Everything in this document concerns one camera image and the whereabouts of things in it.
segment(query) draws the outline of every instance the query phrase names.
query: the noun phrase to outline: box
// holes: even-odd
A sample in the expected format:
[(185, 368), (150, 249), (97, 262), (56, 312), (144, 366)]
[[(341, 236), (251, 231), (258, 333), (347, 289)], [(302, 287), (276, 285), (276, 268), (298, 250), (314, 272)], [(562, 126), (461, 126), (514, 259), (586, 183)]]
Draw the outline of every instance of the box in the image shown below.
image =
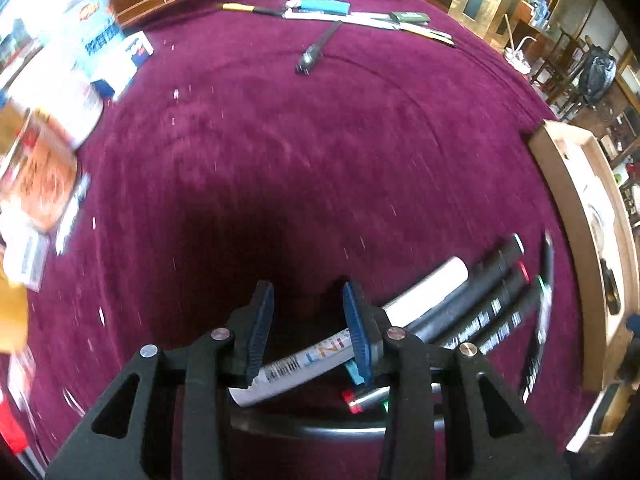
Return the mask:
[[(625, 205), (591, 132), (545, 121), (530, 138), (529, 148), (554, 197), (574, 259), (584, 333), (582, 385), (599, 392), (616, 380), (632, 338), (625, 327), (626, 318), (639, 310), (638, 260)], [(604, 256), (620, 292), (617, 315), (611, 314), (606, 305), (600, 257), (581, 198), (586, 181), (596, 177), (612, 209), (610, 222), (603, 228)]]

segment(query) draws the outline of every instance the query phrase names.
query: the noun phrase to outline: black garbage bag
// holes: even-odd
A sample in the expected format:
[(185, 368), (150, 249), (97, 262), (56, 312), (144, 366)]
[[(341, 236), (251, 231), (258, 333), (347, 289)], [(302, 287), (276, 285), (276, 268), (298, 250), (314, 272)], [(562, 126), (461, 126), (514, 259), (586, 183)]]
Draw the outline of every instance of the black garbage bag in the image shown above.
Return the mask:
[(587, 54), (584, 70), (578, 80), (578, 90), (587, 104), (594, 106), (602, 99), (616, 76), (616, 60), (599, 46)]

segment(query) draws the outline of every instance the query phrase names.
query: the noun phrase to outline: red marker cap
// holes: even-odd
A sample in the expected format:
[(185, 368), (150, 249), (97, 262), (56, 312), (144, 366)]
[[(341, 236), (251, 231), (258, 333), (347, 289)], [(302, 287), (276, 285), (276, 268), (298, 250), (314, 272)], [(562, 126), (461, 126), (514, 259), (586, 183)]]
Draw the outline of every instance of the red marker cap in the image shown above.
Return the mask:
[(526, 280), (527, 283), (529, 283), (530, 280), (529, 280), (529, 273), (527, 272), (527, 267), (524, 266), (522, 261), (518, 262), (518, 266), (520, 267), (520, 270), (524, 274), (524, 279)]
[(351, 390), (344, 390), (342, 392), (342, 398), (344, 402), (348, 404), (351, 413), (362, 413), (363, 410), (359, 404), (352, 404), (352, 402), (356, 400), (356, 395)]

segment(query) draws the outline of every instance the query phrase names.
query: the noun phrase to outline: purple tablecloth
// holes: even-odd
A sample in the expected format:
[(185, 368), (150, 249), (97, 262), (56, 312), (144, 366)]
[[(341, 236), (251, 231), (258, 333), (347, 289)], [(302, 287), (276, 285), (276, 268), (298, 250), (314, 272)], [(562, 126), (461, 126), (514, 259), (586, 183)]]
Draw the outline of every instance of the purple tablecloth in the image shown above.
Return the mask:
[[(93, 178), (88, 198), (68, 253), (49, 256), (42, 291), (30, 294), (46, 451), (79, 420), (63, 388), (89, 407), (142, 345), (190, 343), (246, 304), (258, 279), (276, 290), (274, 358), (344, 327), (332, 294), (341, 277), (380, 304), (450, 256), (471, 266), (511, 232), (533, 275), (545, 228), (556, 241), (556, 293), (528, 407), (564, 446), (593, 396), (580, 387), (570, 253), (524, 141), (552, 117), (545, 104), (422, 0), (345, 1), (423, 10), (456, 49), (344, 25), (310, 76), (294, 66), (328, 24), (216, 10), (228, 1), (286, 0), (188, 0), (158, 12), (144, 25), (155, 54), (79, 152)], [(531, 331), (532, 321), (491, 354), (511, 384)], [(341, 402), (331, 381), (282, 399), (270, 409)], [(375, 478), (380, 452), (375, 442), (234, 441), (236, 473), (252, 479)]]

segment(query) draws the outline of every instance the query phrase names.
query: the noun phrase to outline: yellow object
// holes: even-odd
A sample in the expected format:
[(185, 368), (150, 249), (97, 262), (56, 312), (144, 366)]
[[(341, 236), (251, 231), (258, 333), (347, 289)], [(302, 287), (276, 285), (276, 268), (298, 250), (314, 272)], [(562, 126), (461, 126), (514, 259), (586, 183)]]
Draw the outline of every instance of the yellow object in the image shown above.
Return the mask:
[(21, 352), (27, 345), (27, 290), (9, 282), (0, 256), (0, 352)]
[(222, 4), (223, 10), (243, 10), (244, 12), (254, 12), (255, 6), (243, 4)]
[(440, 43), (448, 44), (449, 46), (456, 46), (453, 41), (449, 38), (445, 38), (439, 34), (434, 34), (433, 32), (425, 29), (424, 27), (420, 27), (419, 25), (414, 25), (413, 23), (398, 23), (399, 27), (402, 30), (407, 32), (412, 32), (414, 34), (418, 34), (419, 36), (424, 36), (425, 38), (429, 38), (430, 40), (436, 40)]

